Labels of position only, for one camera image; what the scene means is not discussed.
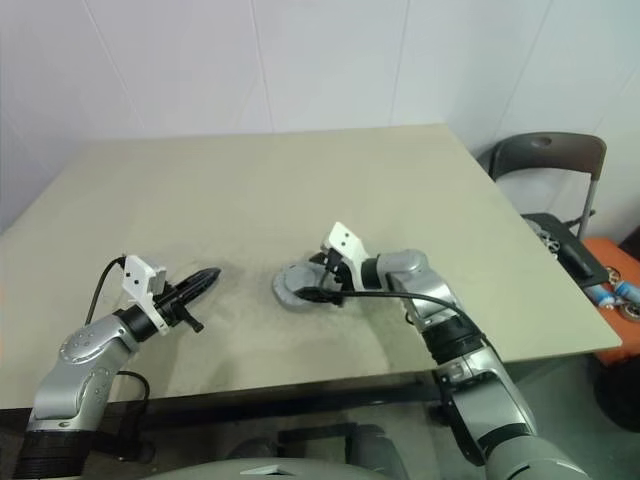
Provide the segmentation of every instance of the chair seat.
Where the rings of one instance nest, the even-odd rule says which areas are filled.
[[[555,216],[549,213],[529,213],[522,215],[522,218],[536,222],[544,230],[549,232],[552,237],[558,240],[560,245],[570,246],[580,260],[586,264],[587,268],[591,271],[589,276],[585,276],[582,273],[581,269],[575,265],[575,262],[564,254],[562,248],[558,253],[558,261],[580,288],[600,285],[609,280],[609,274],[601,262],[599,262],[598,259],[589,252],[587,247],[571,233],[571,230]]]
[[[603,265],[618,270],[623,280],[640,285],[640,262],[638,260],[623,252],[607,238],[587,238],[584,243]],[[604,365],[611,365],[640,355],[640,323],[627,320],[617,309],[605,310],[601,308],[598,311],[622,339],[620,347],[596,353],[600,362]]]

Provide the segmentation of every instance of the floor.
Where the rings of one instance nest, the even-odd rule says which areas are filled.
[[[591,391],[592,374],[586,356],[555,359],[511,367],[536,415],[540,433],[573,458],[593,480],[637,479],[640,473],[640,434],[621,430],[599,410]],[[351,410],[274,417],[148,432],[157,455],[147,465],[120,463],[92,454],[85,478],[137,479],[176,468],[224,458],[240,441],[258,436],[274,438],[278,431],[345,422],[382,427],[398,449],[412,480],[480,480],[482,468],[467,463],[446,427],[429,419],[421,403],[379,405]],[[1,478],[10,478],[20,439],[0,434]],[[344,461],[341,438],[289,444],[291,456]]]

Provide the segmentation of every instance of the gray plastic chair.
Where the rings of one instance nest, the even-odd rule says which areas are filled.
[[[606,151],[606,144],[593,135],[525,133],[501,141],[489,152],[488,173],[494,181],[506,173],[528,168],[559,168],[589,173],[591,180],[577,235],[582,240]]]

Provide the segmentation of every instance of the black object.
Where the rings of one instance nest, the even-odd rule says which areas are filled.
[[[640,432],[640,356],[600,373],[594,393],[602,411],[619,427]]]
[[[151,442],[141,441],[137,436],[112,435],[101,431],[95,433],[91,450],[115,457],[121,462],[137,463],[150,463],[156,453]]]
[[[94,432],[27,432],[13,478],[78,477]]]
[[[350,465],[380,473],[393,480],[409,480],[407,469],[393,442],[377,425],[359,425],[345,440]]]
[[[165,283],[163,292],[154,297],[158,313],[170,327],[185,321],[196,333],[200,332],[204,326],[191,316],[185,305],[204,293],[219,276],[219,268],[205,268],[185,278],[175,287]],[[138,342],[147,340],[158,331],[137,305],[127,310],[118,310],[114,315],[120,317]]]
[[[330,395],[321,389],[317,393],[287,396],[285,399],[265,400],[257,395],[255,400],[242,403],[220,405],[219,401],[213,400],[211,406],[203,407],[196,403],[191,408],[181,407],[177,411],[150,412],[141,419],[140,426],[142,430],[163,430],[253,418],[333,412],[368,405],[435,402],[439,399],[440,391],[432,382],[351,388],[331,392]]]
[[[503,425],[478,439],[480,447],[484,451],[485,457],[489,458],[494,448],[507,440],[516,437],[525,437],[531,435],[531,430],[525,423],[509,423]]]
[[[270,438],[250,438],[237,445],[226,460],[237,458],[273,458],[278,456],[278,445]]]
[[[522,218],[531,220],[560,243],[558,261],[580,288],[609,281],[607,269],[555,216],[549,213],[529,213]]]
[[[382,283],[380,283],[380,277],[378,276],[378,258],[368,258],[362,262],[362,285],[367,290],[382,288]]]
[[[311,263],[318,265],[324,265],[326,272],[331,272],[334,275],[334,281],[342,285],[343,290],[353,290],[353,280],[351,279],[351,270],[347,267],[347,264],[342,261],[342,256],[333,248],[329,250],[329,254],[324,252],[318,252],[309,258]],[[324,283],[326,275],[323,277],[323,281],[320,282],[320,286]]]
[[[293,428],[291,430],[281,430],[278,432],[278,443],[298,443],[318,440],[321,438],[348,437],[357,428],[354,422],[337,423],[321,427]]]
[[[622,241],[620,249],[640,261],[640,226]]]
[[[482,332],[469,317],[453,317],[422,332],[427,348],[438,365],[482,348]]]

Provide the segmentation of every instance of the white wall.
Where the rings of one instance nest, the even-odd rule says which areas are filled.
[[[473,153],[602,136],[591,230],[620,239],[640,223],[638,18],[636,0],[0,0],[0,228],[86,139],[443,121]],[[537,176],[537,203],[501,183],[577,215],[583,182]]]

